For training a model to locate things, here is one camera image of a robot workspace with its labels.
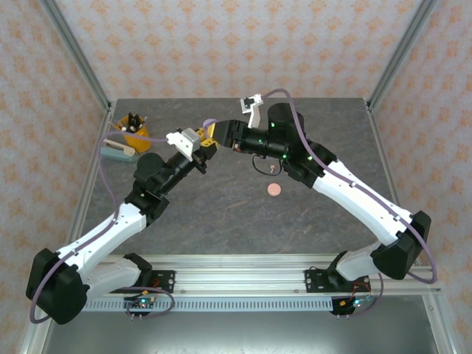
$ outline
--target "patterned wallpaper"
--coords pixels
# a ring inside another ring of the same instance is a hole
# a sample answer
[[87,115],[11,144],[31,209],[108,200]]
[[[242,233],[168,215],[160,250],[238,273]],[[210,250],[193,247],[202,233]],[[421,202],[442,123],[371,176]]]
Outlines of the patterned wallpaper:
[[0,347],[18,353],[32,259],[66,240],[102,110],[38,0],[0,1]]
[[472,348],[472,3],[441,1],[375,113],[400,201],[424,209],[455,326]]
[[58,0],[108,98],[368,97],[420,0]]

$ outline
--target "purple cable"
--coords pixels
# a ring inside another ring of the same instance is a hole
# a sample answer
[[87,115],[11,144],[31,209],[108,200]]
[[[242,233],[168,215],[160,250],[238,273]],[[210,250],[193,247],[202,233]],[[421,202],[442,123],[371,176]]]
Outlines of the purple cable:
[[208,128],[210,127],[211,124],[216,123],[217,120],[213,118],[205,119],[204,121],[204,131],[205,131],[205,136],[207,138],[210,138],[210,135],[208,134]]
[[[282,93],[284,94],[287,99],[288,99],[288,104],[290,105],[291,113],[294,116],[294,122],[296,126],[296,131],[298,132],[298,135],[300,139],[302,140],[302,144],[305,147],[306,151],[313,157],[313,159],[316,161],[317,164],[319,164],[321,167],[323,167],[324,170],[327,172],[331,173],[333,176],[336,178],[348,183],[352,184],[353,181],[348,179],[347,177],[341,175],[340,173],[337,173],[334,170],[331,170],[312,150],[310,145],[307,142],[307,139],[305,138],[305,135],[303,134],[302,127],[300,125],[300,121],[298,119],[298,114],[296,113],[295,109],[295,104],[294,104],[294,99],[291,97],[291,95],[288,93],[287,90],[284,88],[276,88],[275,90],[270,91],[269,93],[263,95],[263,100],[267,97],[272,96],[273,94],[276,93]],[[394,218],[400,218],[400,222],[408,229],[412,234],[416,237],[418,242],[420,243],[421,247],[423,247],[426,255],[428,256],[429,262],[431,264],[431,271],[432,271],[432,277],[431,279],[423,279],[416,274],[413,274],[412,272],[408,272],[408,275],[416,280],[419,280],[420,282],[424,282],[425,284],[434,284],[437,281],[437,267],[436,263],[434,261],[433,255],[431,254],[431,250],[429,247],[426,245],[426,242],[424,239],[421,237],[421,235],[416,231],[416,229],[411,226],[406,220],[404,220],[401,216],[397,215],[397,213],[391,209],[387,204],[385,204],[379,197],[377,197],[375,194],[371,193],[368,189],[362,187],[360,184],[355,184],[354,188],[357,188],[358,190],[362,191],[364,194],[368,195],[370,198],[372,198],[374,201],[376,201],[379,205],[381,205],[387,212],[389,212],[391,215],[393,215]]]
[[[164,311],[161,311],[161,312],[158,312],[158,313],[154,313],[152,315],[143,316],[143,317],[141,317],[141,319],[155,319],[156,317],[167,315],[174,308],[174,306],[176,305],[176,300],[174,299],[174,296],[172,296],[166,290],[156,289],[156,288],[147,288],[147,287],[141,287],[141,286],[131,286],[131,287],[128,287],[128,288],[121,288],[120,290],[137,290],[137,291],[147,290],[147,291],[153,291],[155,293],[165,294],[170,298],[171,303],[170,303],[170,306],[167,310],[164,310]],[[128,306],[126,306],[126,314],[128,316],[131,316],[130,307],[132,305],[137,304],[140,301],[141,301],[140,299],[134,300],[134,301],[130,302],[128,304]]]
[[[105,133],[105,134],[102,135],[102,137],[100,138],[100,140],[98,142],[98,145],[97,145],[96,154],[97,154],[97,158],[98,158],[98,171],[100,173],[100,177],[102,178],[103,184],[105,185],[105,188],[108,191],[108,194],[111,196],[111,199],[113,200],[113,204],[114,204],[114,208],[115,208],[114,217],[113,217],[113,219],[111,219],[110,223],[102,231],[98,232],[90,240],[88,240],[88,241],[84,242],[83,244],[79,245],[75,249],[75,252],[71,251],[68,254],[66,254],[56,264],[54,264],[53,267],[46,273],[46,276],[39,283],[39,286],[36,289],[36,292],[32,297],[31,306],[29,307],[29,320],[35,325],[40,324],[40,323],[42,323],[42,322],[44,322],[44,321],[46,321],[50,318],[50,316],[45,316],[42,319],[36,319],[35,318],[35,309],[36,309],[36,304],[38,303],[39,294],[41,294],[41,292],[44,289],[44,286],[49,281],[49,279],[51,279],[52,275],[70,257],[72,257],[74,254],[79,252],[81,249],[84,249],[85,247],[87,247],[92,242],[96,241],[99,237],[102,237],[109,229],[111,229],[111,227],[114,225],[114,221],[118,218],[119,204],[118,204],[118,201],[117,201],[117,197],[115,196],[115,194],[113,194],[113,191],[111,190],[110,185],[108,184],[108,182],[106,180],[105,173],[103,172],[102,156],[100,155],[100,147],[102,146],[103,140],[105,140],[107,137],[113,136],[113,135],[128,135],[128,136],[135,136],[135,135],[132,134],[132,133],[126,133],[124,131],[109,131],[108,133]],[[165,139],[153,139],[153,138],[148,138],[148,137],[144,137],[144,136],[140,136],[139,139],[146,140],[146,141],[149,141],[149,142],[166,142],[167,141],[167,138],[165,138]]]

